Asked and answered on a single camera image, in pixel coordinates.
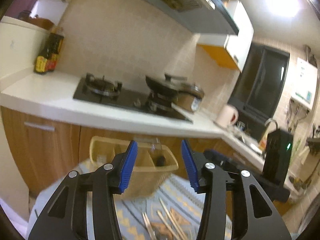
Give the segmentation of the white water heater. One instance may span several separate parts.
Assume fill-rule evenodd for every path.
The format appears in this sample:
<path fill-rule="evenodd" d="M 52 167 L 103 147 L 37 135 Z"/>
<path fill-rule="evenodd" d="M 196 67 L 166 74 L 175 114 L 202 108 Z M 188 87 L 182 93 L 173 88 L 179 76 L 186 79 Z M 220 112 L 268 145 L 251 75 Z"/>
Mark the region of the white water heater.
<path fill-rule="evenodd" d="M 291 98 L 311 111 L 316 94 L 318 69 L 298 58 L 294 68 Z"/>

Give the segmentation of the clear plastic spoon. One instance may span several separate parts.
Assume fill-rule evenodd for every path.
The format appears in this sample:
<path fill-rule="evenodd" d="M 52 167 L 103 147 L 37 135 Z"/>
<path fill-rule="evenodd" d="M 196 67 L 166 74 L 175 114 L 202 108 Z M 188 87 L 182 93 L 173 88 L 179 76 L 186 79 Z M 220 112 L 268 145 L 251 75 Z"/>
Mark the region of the clear plastic spoon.
<path fill-rule="evenodd" d="M 159 138 L 152 138 L 151 139 L 151 154 L 156 156 L 162 153 L 162 144 Z"/>

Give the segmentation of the grey range hood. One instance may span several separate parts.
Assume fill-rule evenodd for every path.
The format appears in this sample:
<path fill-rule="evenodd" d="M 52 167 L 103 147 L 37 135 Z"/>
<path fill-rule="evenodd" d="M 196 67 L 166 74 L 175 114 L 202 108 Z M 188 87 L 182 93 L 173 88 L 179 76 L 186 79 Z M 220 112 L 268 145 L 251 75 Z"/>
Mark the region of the grey range hood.
<path fill-rule="evenodd" d="M 221 0 L 145 0 L 192 33 L 238 35 L 239 27 Z"/>

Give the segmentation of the white and orange wall cabinet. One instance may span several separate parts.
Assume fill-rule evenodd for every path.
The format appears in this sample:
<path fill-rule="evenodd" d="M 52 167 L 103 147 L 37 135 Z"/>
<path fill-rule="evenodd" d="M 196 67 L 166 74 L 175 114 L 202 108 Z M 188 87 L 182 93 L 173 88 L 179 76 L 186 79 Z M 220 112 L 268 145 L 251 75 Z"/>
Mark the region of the white and orange wall cabinet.
<path fill-rule="evenodd" d="M 224 3 L 239 28 L 238 35 L 202 34 L 197 45 L 220 67 L 242 71 L 252 43 L 254 29 L 245 7 L 239 0 Z"/>

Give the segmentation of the beige plastic utensil basket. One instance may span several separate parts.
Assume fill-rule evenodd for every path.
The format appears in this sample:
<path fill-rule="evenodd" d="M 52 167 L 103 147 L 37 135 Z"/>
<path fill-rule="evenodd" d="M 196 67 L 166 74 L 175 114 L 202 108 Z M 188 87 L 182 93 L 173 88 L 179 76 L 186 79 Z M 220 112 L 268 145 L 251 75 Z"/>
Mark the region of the beige plastic utensil basket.
<path fill-rule="evenodd" d="M 116 154 L 125 152 L 129 145 L 128 140 L 111 139 L 94 136 L 89 145 L 89 158 L 91 170 L 105 163 L 110 163 Z M 156 167 L 155 159 L 159 155 L 151 154 L 151 144 L 139 142 L 137 158 L 133 167 L 129 186 L 116 200 L 133 200 L 135 198 L 149 197 L 154 194 L 160 185 L 172 173 L 178 170 L 178 162 L 171 150 L 162 145 L 162 153 L 167 163 L 165 167 Z"/>

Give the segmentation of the wooden chopstick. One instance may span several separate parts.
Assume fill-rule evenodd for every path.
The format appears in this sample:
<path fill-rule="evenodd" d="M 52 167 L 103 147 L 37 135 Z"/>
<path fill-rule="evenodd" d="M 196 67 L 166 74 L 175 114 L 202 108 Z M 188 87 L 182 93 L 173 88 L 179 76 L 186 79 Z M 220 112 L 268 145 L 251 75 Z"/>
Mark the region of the wooden chopstick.
<path fill-rule="evenodd" d="M 178 229 L 178 225 L 177 223 L 174 221 L 174 219 L 172 218 L 171 215 L 168 216 L 168 220 L 167 221 L 164 216 L 162 215 L 162 212 L 160 210 L 156 211 L 158 217 L 160 218 L 160 220 L 163 222 L 163 224 L 165 225 L 165 227 L 167 228 L 167 230 L 173 235 L 174 239 L 183 239 L 180 236 L 180 230 Z"/>
<path fill-rule="evenodd" d="M 180 236 L 180 239 L 187 240 L 188 237 L 183 232 L 182 228 L 179 226 L 179 224 L 178 224 L 177 220 L 174 218 L 172 212 L 168 210 L 168 208 L 166 207 L 166 205 L 164 204 L 164 202 L 163 202 L 163 200 L 161 198 L 159 198 L 159 201 L 160 201 L 161 206 L 163 207 L 163 210 L 167 214 L 167 217 L 169 218 L 170 222 L 172 223 L 172 225 L 174 226 L 174 228 L 177 231 L 178 235 Z"/>
<path fill-rule="evenodd" d="M 153 231 L 153 228 L 151 226 L 151 223 L 150 223 L 150 221 L 148 219 L 148 216 L 147 216 L 146 212 L 142 213 L 142 217 L 143 217 L 144 224 L 146 226 L 146 229 L 148 231 L 148 234 L 149 234 L 150 238 L 152 240 L 156 240 L 157 238 L 156 238 L 155 232 Z"/>

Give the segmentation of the chrome sink faucet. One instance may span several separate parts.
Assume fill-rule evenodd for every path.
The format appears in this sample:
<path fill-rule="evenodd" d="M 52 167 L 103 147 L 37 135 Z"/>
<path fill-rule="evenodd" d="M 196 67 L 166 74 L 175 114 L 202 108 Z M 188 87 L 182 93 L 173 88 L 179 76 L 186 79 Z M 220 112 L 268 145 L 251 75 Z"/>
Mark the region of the chrome sink faucet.
<path fill-rule="evenodd" d="M 273 118 L 269 118 L 265 121 L 265 132 L 266 133 L 270 133 L 276 129 L 278 129 L 278 123 L 276 120 L 274 120 Z"/>

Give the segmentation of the dark window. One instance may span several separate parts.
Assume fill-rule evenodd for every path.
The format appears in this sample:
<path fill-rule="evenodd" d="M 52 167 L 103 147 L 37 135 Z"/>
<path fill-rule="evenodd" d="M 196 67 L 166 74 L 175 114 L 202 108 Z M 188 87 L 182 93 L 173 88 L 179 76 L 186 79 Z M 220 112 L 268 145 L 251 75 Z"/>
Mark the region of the dark window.
<path fill-rule="evenodd" d="M 279 103 L 289 68 L 290 53 L 263 44 L 251 43 L 244 68 L 228 104 L 238 112 L 245 131 L 257 141 L 265 133 Z"/>

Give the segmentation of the black wok with lid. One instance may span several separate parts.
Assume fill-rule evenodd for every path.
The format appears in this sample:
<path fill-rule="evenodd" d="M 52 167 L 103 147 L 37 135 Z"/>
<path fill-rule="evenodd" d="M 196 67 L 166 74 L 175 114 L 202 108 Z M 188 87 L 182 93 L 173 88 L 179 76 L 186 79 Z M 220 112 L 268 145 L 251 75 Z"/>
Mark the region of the black wok with lid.
<path fill-rule="evenodd" d="M 181 88 L 181 82 L 187 81 L 187 78 L 169 74 L 164 74 L 164 76 L 165 79 L 159 79 L 146 75 L 145 81 L 147 86 L 155 94 L 161 94 L 166 97 L 175 97 Z"/>

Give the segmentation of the black gas stove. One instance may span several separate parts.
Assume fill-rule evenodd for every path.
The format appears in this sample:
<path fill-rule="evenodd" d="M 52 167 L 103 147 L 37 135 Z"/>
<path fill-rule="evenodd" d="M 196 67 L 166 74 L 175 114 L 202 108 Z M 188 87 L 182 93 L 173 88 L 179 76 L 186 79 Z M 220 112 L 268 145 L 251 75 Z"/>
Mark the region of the black gas stove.
<path fill-rule="evenodd" d="M 129 90 L 124 88 L 121 82 L 111 82 L 104 77 L 98 78 L 91 73 L 81 78 L 73 98 L 144 114 L 192 122 L 191 119 L 172 107 L 173 98 L 166 98 L 155 92 L 144 94 Z"/>

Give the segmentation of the large soy sauce bottle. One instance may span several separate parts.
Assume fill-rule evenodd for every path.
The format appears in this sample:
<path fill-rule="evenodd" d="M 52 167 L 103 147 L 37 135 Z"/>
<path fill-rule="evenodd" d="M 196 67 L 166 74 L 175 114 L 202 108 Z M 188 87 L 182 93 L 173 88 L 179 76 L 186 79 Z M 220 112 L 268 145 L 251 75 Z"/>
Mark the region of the large soy sauce bottle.
<path fill-rule="evenodd" d="M 60 56 L 61 47 L 64 41 L 64 34 L 62 27 L 55 27 L 48 38 L 48 48 L 49 48 L 49 60 L 47 70 L 53 72 L 57 65 L 57 61 Z"/>

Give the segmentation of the dark soy sauce bottle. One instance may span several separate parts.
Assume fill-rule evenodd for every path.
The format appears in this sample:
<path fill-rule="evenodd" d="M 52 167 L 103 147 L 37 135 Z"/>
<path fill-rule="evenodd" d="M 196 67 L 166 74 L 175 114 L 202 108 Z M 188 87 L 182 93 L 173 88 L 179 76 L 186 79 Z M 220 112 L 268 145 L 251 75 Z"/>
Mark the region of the dark soy sauce bottle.
<path fill-rule="evenodd" d="M 48 40 L 46 41 L 44 48 L 38 54 L 35 60 L 34 72 L 37 74 L 46 74 L 48 72 L 48 60 L 49 60 L 49 48 L 47 45 Z"/>

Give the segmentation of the white electric kettle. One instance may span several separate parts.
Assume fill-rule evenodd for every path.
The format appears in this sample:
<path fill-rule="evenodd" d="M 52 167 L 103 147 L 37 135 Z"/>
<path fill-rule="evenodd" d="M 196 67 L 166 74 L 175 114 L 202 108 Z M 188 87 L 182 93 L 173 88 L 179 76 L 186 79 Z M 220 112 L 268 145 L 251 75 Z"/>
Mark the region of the white electric kettle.
<path fill-rule="evenodd" d="M 220 127 L 227 128 L 234 125 L 239 117 L 238 110 L 232 105 L 224 105 L 215 119 L 215 123 Z"/>

